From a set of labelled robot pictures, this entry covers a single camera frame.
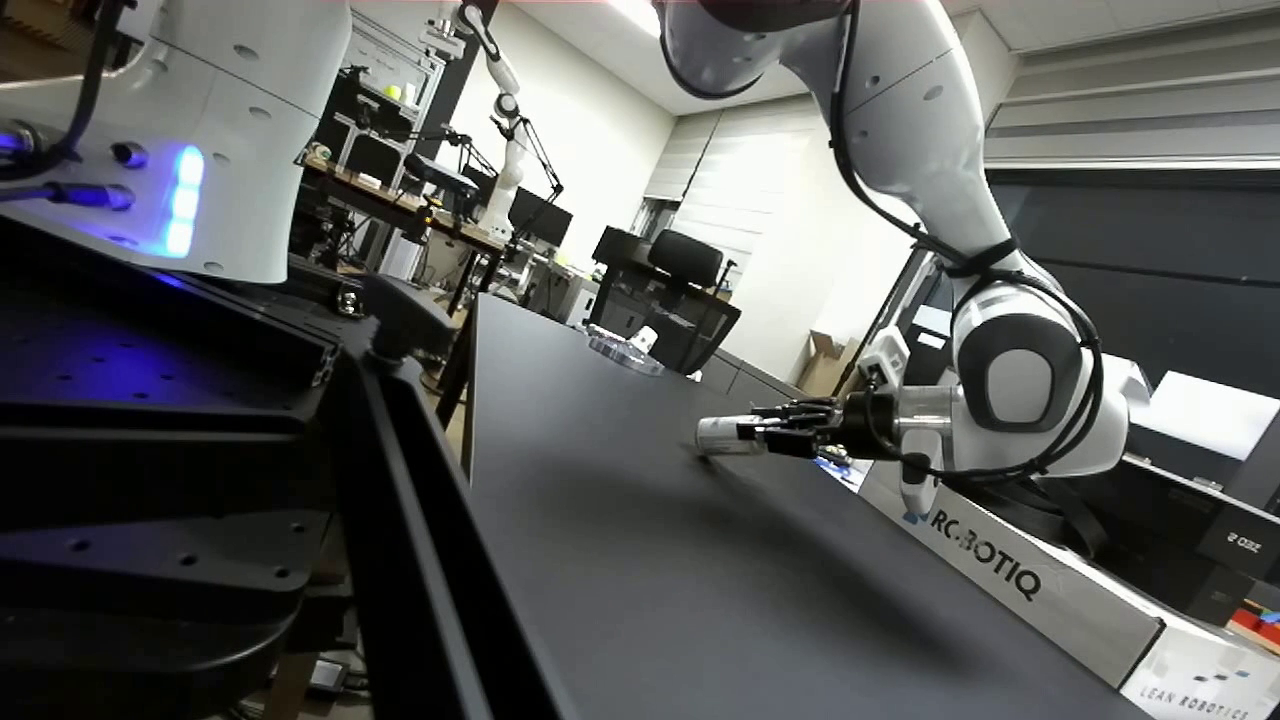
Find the black table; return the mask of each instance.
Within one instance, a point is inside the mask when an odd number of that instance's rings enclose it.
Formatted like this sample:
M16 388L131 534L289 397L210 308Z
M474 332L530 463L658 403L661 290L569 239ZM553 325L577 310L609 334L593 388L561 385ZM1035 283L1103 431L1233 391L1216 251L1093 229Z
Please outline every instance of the black table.
M817 467L694 458L727 397L475 310L470 501L577 715L1140 715Z
M496 265L503 255L503 242L480 235L475 229L457 229L453 216L441 216L428 198L417 198L414 191L366 186L354 181L354 171L327 167L322 158L299 158L299 167L305 167L305 181L315 184L323 195L354 203L358 212L370 212L370 216L400 229L414 242L419 242L428 229L464 242L470 268L464 268L457 290L450 294L450 316L460 308L460 298L470 290L470 274L475 268L475 255L490 255L490 268L475 289L475 290L490 290Z

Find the ceiling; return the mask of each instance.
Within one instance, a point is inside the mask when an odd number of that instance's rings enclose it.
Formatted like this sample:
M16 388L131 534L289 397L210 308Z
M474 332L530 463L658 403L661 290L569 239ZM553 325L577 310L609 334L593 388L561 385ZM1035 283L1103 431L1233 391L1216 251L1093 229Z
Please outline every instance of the ceiling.
M802 95L802 78L771 66L754 93L719 104L694 100L661 56L661 43L630 23L609 0L511 0L566 43L646 93L673 114L707 109L761 104ZM1280 9L1280 0L944 0L952 15L983 12L1003 43L1019 56L1077 43L1126 38L1166 27L1188 27L1250 12Z

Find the wall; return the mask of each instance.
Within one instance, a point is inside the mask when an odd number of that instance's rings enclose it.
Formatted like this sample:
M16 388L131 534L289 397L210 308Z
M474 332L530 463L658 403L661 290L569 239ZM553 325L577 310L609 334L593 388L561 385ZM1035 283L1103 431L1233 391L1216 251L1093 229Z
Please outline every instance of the wall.
M566 181L561 203L572 212L572 229L561 242L561 259L593 268L593 248L605 225L633 229L640 191L673 135L673 114L511 2L496 9L493 36L511 61L521 76L521 104ZM474 133L480 153L499 163L503 142L490 123L493 100L496 82L483 61L475 61L460 109L453 110L453 127ZM530 163L523 186L550 195L536 163Z
M849 195L812 100L719 110L675 229L744 255L723 346L778 381L796 381L809 328L855 340L907 255Z

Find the cable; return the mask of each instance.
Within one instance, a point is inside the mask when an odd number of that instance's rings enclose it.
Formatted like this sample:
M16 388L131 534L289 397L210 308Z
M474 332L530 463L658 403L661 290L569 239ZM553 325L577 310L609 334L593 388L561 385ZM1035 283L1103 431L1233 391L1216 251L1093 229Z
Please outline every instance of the cable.
M77 203L77 209L106 209L106 212L129 212L131 191L125 184L16 184L0 186L3 198L50 198L50 203Z
M115 38L115 23L125 15L125 2L129 0L106 0L102 9L102 23L91 33L91 47L88 47L88 61L83 61L83 78L82 78L82 95L77 95L77 110L72 110L72 123L70 133L50 149L50 153L35 153L35 155L16 155L10 167L0 167L0 181L29 181L29 176L40 176L50 167L55 167L59 158L70 158L98 110L98 95L102 95L102 82L106 82L106 66L112 61L112 38Z
M846 15L846 43L842 43L842 61L838 61L838 87L834 87L834 153L838 153L838 167L842 167L842 181L849 184L849 191L870 203L879 218L887 218L893 229L907 233L916 242L924 242L927 251L944 255L952 268L977 268L979 281L968 289L968 294L957 305L957 310L987 290L992 283L1019 283L1019 289L1034 289L1039 290L1047 305L1057 305L1062 310L1072 316L1077 325L1077 334L1082 334L1082 346L1093 354L1093 367L1090 367L1090 385L1085 385L1085 397L1082 403L1072 409L1072 415L1062 425L1062 431L1051 434L1051 444L1045 452L1035 452L1034 458L1023 463L1013 463L1013 467L977 467L977 471L944 471L944 467L927 467L912 455L901 455L901 449L875 431L871 425L871 403L865 403L865 425L871 427L875 444L895 455L901 463L912 463L937 478L952 478L952 483L992 483L992 478L1027 478L1027 474L1039 474L1047 471L1057 458L1065 458L1070 452L1077 452L1090 434L1090 427L1095 425L1095 413L1103 403L1103 354L1101 354L1101 334L1093 328L1093 319L1062 290L1051 290L1047 283L1034 281L1034 274L1018 274L1018 270L992 270L992 265L999 255L1013 251L1013 242L997 242L992 251L979 251L979 255L966 255L957 251L952 242L944 242L939 235L927 235L921 225L904 225L901 216L893 216L887 209L879 209L870 186L855 181L855 167L852 167L852 155L849 155L849 123L846 123L846 87L849 87L849 73L852 73L852 50L855 50L855 9Z
M561 171L553 167L550 142L546 142L546 135L536 133L536 123L532 123L532 121L523 121L523 123L530 123L532 155L536 155L536 163L546 167L546 176L550 176L550 184L553 184L553 203L558 203L558 195L566 191L566 181L561 181Z

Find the computer monitor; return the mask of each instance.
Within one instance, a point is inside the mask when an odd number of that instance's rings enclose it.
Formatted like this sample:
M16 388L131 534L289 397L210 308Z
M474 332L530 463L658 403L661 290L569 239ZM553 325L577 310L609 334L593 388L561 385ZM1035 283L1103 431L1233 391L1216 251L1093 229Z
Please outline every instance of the computer monitor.
M530 186L516 191L516 203L511 203L511 233L516 235L561 242L569 225L572 225L572 216L561 203L540 198Z
M354 135L354 123L345 123L337 114L323 114L323 123L315 127L315 142L323 142L337 163L349 153L349 135Z
M378 139L378 135L358 135L349 153L349 171L378 176L383 186L392 186L400 171L400 149Z

